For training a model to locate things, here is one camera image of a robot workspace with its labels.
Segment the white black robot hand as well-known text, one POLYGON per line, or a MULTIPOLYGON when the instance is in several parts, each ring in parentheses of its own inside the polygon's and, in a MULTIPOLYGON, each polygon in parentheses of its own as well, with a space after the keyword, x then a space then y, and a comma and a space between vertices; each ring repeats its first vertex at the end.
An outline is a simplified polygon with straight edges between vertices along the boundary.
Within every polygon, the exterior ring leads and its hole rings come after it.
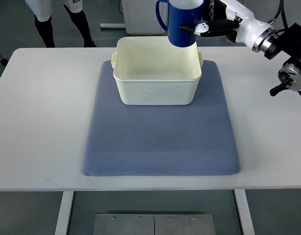
POLYGON ((201 37, 227 36, 254 52, 265 52, 275 29, 236 0, 206 0, 201 21, 191 32, 201 37))

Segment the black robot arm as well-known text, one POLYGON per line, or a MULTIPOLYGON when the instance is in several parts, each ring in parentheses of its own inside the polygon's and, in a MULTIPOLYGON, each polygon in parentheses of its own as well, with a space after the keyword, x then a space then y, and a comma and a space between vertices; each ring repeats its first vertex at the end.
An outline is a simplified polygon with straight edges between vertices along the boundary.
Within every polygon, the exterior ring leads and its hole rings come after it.
POLYGON ((264 56, 271 60, 280 52, 289 55, 282 68, 278 72, 280 84, 270 90, 271 96, 276 96, 284 90, 292 90, 301 96, 301 26, 297 23, 288 26, 284 1, 279 2, 275 19, 281 16, 284 29, 280 29, 272 34, 270 46, 266 49, 264 56))

